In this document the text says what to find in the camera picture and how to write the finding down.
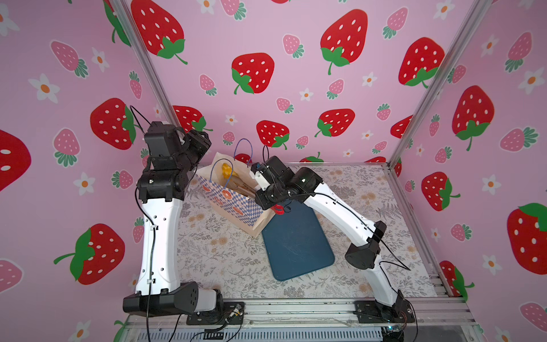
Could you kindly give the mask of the large glazed ring pastry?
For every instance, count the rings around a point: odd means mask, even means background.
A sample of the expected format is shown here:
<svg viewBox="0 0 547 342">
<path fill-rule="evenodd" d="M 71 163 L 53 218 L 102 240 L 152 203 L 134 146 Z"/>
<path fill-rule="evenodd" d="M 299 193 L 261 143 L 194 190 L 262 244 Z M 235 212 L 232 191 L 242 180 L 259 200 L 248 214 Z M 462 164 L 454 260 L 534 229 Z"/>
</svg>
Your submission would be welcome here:
<svg viewBox="0 0 547 342">
<path fill-rule="evenodd" d="M 222 164 L 222 176 L 226 180 L 226 182 L 229 182 L 233 178 L 234 169 L 231 164 L 229 163 Z"/>
</svg>

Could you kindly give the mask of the checkered paper bag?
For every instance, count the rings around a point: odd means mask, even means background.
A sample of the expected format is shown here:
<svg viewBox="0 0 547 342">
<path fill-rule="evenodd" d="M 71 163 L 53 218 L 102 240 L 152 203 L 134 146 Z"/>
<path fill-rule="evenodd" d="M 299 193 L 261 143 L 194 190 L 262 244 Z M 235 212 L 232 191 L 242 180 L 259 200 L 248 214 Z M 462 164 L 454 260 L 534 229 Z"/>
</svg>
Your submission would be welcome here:
<svg viewBox="0 0 547 342">
<path fill-rule="evenodd" d="M 249 175 L 254 151 L 250 150 L 248 161 L 242 162 L 236 157 L 238 147 L 236 144 L 233 155 L 218 152 L 211 165 L 198 169 L 197 179 L 216 213 L 251 237 L 257 237 L 274 217 L 274 211 L 263 210 L 256 204 L 257 183 Z M 229 182 L 222 176 L 223 163 L 231 164 L 234 169 Z"/>
</svg>

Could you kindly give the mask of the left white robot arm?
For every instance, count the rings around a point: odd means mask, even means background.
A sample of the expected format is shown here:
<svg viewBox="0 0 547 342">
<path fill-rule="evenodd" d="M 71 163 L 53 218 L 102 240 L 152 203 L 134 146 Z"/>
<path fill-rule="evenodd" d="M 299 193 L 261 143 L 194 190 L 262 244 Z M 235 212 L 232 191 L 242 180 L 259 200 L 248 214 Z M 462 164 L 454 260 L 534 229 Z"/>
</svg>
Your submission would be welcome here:
<svg viewBox="0 0 547 342">
<path fill-rule="evenodd" d="M 185 191 L 211 146 L 209 137 L 153 122 L 145 142 L 150 156 L 135 192 L 145 219 L 142 264 L 135 293 L 125 297 L 123 310 L 143 317 L 217 312 L 221 294 L 202 289 L 196 282 L 182 282 L 177 270 L 177 234 Z"/>
</svg>

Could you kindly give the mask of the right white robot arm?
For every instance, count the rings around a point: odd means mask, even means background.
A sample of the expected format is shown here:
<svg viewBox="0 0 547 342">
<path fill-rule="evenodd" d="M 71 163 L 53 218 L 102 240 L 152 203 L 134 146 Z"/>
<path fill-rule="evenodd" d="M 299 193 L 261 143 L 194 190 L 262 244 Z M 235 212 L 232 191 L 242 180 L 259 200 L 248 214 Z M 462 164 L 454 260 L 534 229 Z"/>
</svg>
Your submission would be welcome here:
<svg viewBox="0 0 547 342">
<path fill-rule="evenodd" d="M 393 322 L 415 320 L 415 311 L 403 293 L 396 289 L 383 270 L 385 261 L 380 255 L 387 226 L 373 222 L 347 205 L 310 168 L 294 172 L 276 156 L 251 166 L 249 175 L 258 183 L 255 202 L 262 209 L 271 209 L 287 200 L 298 201 L 327 218 L 350 239 L 345 259 L 356 269 L 364 271 L 373 290 L 372 313 L 359 313 L 359 318 Z"/>
</svg>

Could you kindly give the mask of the teal plastic tray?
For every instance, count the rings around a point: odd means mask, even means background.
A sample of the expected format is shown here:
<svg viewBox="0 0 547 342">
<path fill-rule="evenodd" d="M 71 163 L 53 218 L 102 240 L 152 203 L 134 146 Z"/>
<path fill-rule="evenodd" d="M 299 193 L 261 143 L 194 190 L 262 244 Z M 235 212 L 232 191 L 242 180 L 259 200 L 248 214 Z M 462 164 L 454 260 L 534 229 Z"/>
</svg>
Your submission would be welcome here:
<svg viewBox="0 0 547 342">
<path fill-rule="evenodd" d="M 335 256 L 310 207 L 284 202 L 272 207 L 275 216 L 262 230 L 273 277 L 284 282 L 334 264 Z"/>
</svg>

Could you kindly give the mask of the left aluminium corner post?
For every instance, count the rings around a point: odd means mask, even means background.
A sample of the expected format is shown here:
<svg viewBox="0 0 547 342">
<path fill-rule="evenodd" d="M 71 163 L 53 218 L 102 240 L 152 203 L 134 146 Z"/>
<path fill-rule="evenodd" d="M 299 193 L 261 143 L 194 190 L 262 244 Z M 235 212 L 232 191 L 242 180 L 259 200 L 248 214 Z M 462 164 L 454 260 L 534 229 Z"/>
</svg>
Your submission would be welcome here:
<svg viewBox="0 0 547 342">
<path fill-rule="evenodd" d="M 153 65 L 153 59 L 177 59 L 185 50 L 186 37 L 179 21 L 156 1 L 114 1 L 113 7 L 138 57 L 148 82 L 167 121 L 179 126 L 179 120 Z"/>
</svg>

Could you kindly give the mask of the aluminium corner post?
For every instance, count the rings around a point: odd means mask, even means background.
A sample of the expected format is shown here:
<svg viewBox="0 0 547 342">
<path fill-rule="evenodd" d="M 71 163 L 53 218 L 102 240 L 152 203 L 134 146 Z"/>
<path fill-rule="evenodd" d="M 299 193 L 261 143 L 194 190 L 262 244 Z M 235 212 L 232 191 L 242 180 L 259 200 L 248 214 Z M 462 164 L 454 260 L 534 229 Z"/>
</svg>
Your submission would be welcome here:
<svg viewBox="0 0 547 342">
<path fill-rule="evenodd" d="M 454 37 L 452 45 L 448 49 L 444 61 L 441 64 L 440 70 L 437 72 L 433 81 L 430 83 L 429 88 L 423 95 L 423 98 L 419 102 L 415 112 L 413 113 L 413 119 L 407 127 L 403 135 L 403 139 L 400 141 L 396 150 L 393 153 L 392 158 L 387 162 L 389 170 L 395 169 L 395 164 L 403 156 L 403 153 L 413 138 L 413 135 L 417 132 L 424 117 L 434 104 L 437 94 L 440 92 L 445 84 L 445 81 L 449 75 L 451 69 L 459 61 L 469 42 L 471 41 L 474 33 L 479 28 L 483 18 L 488 12 L 491 6 L 491 1 L 480 0 L 474 1 L 473 5 L 465 17 L 457 35 Z"/>
<path fill-rule="evenodd" d="M 179 126 L 179 120 L 153 65 L 153 59 L 177 59 L 185 50 L 186 37 L 179 21 L 156 1 L 114 1 L 113 7 L 138 57 L 148 82 L 167 121 Z"/>
</svg>

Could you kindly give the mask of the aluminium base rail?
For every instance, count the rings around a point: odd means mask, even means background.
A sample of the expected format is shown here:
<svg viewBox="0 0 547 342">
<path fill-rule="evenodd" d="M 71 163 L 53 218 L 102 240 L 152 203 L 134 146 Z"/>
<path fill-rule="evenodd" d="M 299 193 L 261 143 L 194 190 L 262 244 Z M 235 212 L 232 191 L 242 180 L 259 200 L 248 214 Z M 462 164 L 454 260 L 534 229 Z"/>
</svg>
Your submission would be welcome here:
<svg viewBox="0 0 547 342">
<path fill-rule="evenodd" d="M 411 298 L 390 322 L 357 299 L 244 299 L 240 315 L 207 325 L 204 316 L 130 316 L 116 341 L 485 341 L 461 299 Z"/>
</svg>

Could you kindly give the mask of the right aluminium corner post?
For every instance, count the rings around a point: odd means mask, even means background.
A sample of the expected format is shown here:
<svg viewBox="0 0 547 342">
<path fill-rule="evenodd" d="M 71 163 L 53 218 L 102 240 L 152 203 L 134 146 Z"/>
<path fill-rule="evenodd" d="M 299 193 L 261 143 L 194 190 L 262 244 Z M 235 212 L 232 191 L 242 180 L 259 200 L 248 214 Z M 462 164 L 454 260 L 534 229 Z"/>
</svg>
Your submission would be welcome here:
<svg viewBox="0 0 547 342">
<path fill-rule="evenodd" d="M 474 1 L 473 5 L 465 17 L 457 35 L 454 37 L 452 45 L 448 49 L 444 61 L 441 64 L 440 70 L 437 72 L 433 81 L 430 83 L 429 88 L 423 95 L 423 98 L 419 102 L 415 112 L 413 113 L 413 119 L 407 127 L 403 135 L 403 139 L 400 141 L 396 150 L 393 153 L 392 158 L 387 162 L 389 170 L 395 169 L 395 164 L 403 156 L 403 153 L 413 138 L 413 135 L 417 132 L 424 117 L 434 104 L 437 94 L 440 92 L 445 84 L 445 81 L 449 75 L 451 69 L 459 61 L 469 42 L 471 41 L 474 33 L 479 28 L 483 18 L 488 12 L 491 6 L 491 1 L 480 0 Z"/>
</svg>

